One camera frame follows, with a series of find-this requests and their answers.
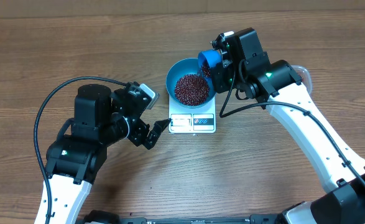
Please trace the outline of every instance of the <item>wood grain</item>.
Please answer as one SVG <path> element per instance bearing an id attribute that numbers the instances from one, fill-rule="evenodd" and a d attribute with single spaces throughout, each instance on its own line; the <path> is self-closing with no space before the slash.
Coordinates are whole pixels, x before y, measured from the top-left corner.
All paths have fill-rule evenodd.
<path id="1" fill-rule="evenodd" d="M 58 84 L 83 75 L 145 82 L 161 94 L 143 115 L 153 124 L 168 116 L 169 68 L 210 48 L 220 32 L 247 27 L 257 30 L 272 62 L 309 69 L 313 100 L 365 158 L 365 10 L 0 19 L 0 223 L 33 223 L 37 214 L 42 177 L 33 123 Z M 73 116 L 84 83 L 59 91 L 46 107 L 42 155 Z M 217 111 L 224 98 L 216 97 Z M 246 103 L 231 100 L 228 107 Z M 80 215 L 97 209 L 122 217 L 233 217 L 280 212 L 324 195 L 301 150 L 266 111 L 243 111 L 217 125 L 211 135 L 164 132 L 150 151 L 128 141 L 113 145 Z"/>
<path id="2" fill-rule="evenodd" d="M 365 0 L 0 0 L 0 18 L 365 9 Z"/>

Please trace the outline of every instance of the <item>blue bowl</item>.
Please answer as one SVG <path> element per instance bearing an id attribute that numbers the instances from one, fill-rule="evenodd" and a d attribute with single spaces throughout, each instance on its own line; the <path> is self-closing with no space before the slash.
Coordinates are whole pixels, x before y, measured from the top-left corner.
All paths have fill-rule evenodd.
<path id="1" fill-rule="evenodd" d="M 180 78 L 182 78 L 184 75 L 188 74 L 196 74 L 199 72 L 199 64 L 197 58 L 186 58 L 179 62 L 177 62 L 175 65 L 173 65 L 170 68 L 169 73 L 167 74 L 167 78 L 165 79 L 165 87 L 171 96 L 173 100 L 175 100 L 179 105 L 184 106 L 186 108 L 200 108 L 204 106 L 206 103 L 208 103 L 212 98 L 215 96 L 215 91 L 213 84 L 211 82 L 210 78 L 206 78 L 206 81 L 208 83 L 208 86 L 210 88 L 210 92 L 208 93 L 208 98 L 206 101 L 198 106 L 187 106 L 182 104 L 179 100 L 176 99 L 174 89 L 177 85 L 177 82 Z"/>

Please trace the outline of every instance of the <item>dark red beans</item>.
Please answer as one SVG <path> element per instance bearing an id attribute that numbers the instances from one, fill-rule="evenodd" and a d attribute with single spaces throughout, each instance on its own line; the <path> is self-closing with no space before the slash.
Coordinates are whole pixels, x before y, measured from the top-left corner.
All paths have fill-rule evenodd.
<path id="1" fill-rule="evenodd" d="M 203 74 L 203 76 L 205 78 L 210 78 L 211 77 L 211 75 L 210 75 L 210 67 L 208 66 L 207 63 L 203 63 L 203 65 L 200 68 L 200 71 L 201 71 L 201 73 Z"/>
<path id="2" fill-rule="evenodd" d="M 177 100 L 187 106 L 197 106 L 206 101 L 210 88 L 207 81 L 197 75 L 189 74 L 180 78 L 174 93 Z"/>

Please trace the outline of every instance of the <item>wooden tabletop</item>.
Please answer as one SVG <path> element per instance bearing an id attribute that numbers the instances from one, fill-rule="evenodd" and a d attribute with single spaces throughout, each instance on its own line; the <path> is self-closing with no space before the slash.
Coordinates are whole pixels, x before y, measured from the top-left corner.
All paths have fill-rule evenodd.
<path id="1" fill-rule="evenodd" d="M 257 30 L 271 62 L 309 69 L 314 102 L 365 158 L 365 10 L 0 19 L 0 223 L 35 219 L 43 185 L 33 123 L 57 85 L 84 75 L 146 83 L 161 94 L 142 117 L 153 124 L 168 117 L 169 68 L 209 49 L 219 33 L 247 27 Z M 73 116 L 77 88 L 85 83 L 97 82 L 73 83 L 46 107 L 42 155 Z M 217 112 L 225 97 L 217 95 Z M 229 102 L 227 110 L 251 103 Z M 215 134 L 165 131 L 150 151 L 128 140 L 111 146 L 80 216 L 97 209 L 122 217 L 236 217 L 281 212 L 325 194 L 267 111 L 216 122 Z"/>

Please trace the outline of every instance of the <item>white arm segment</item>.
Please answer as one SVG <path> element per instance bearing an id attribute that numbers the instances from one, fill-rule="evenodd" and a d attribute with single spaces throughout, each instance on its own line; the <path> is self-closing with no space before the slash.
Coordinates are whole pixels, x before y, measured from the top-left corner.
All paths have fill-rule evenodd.
<path id="1" fill-rule="evenodd" d="M 83 205 L 85 198 L 91 190 L 91 184 L 81 182 L 80 185 L 73 183 L 73 178 L 61 175 L 53 175 L 49 179 L 52 194 L 52 214 L 50 224 L 75 224 L 78 212 Z M 43 183 L 44 189 L 41 197 L 41 204 L 34 224 L 44 224 L 47 214 L 48 201 L 47 189 Z"/>
<path id="2" fill-rule="evenodd" d="M 279 90 L 279 95 L 270 96 L 268 102 L 278 101 L 291 103 L 306 110 L 311 111 L 327 129 L 331 137 L 335 140 L 347 160 L 360 174 L 364 174 L 365 160 L 359 157 L 331 127 L 326 118 L 320 113 L 318 108 L 310 98 L 304 85 L 295 83 Z M 321 185 L 326 193 L 338 187 L 337 180 L 344 179 L 349 182 L 355 176 L 347 167 L 343 167 L 342 159 L 339 157 L 333 145 L 325 136 L 319 126 L 308 116 L 304 116 L 301 111 L 286 106 L 269 105 L 266 107 L 270 115 L 275 117 L 287 129 L 298 146 L 304 152 L 315 169 Z"/>

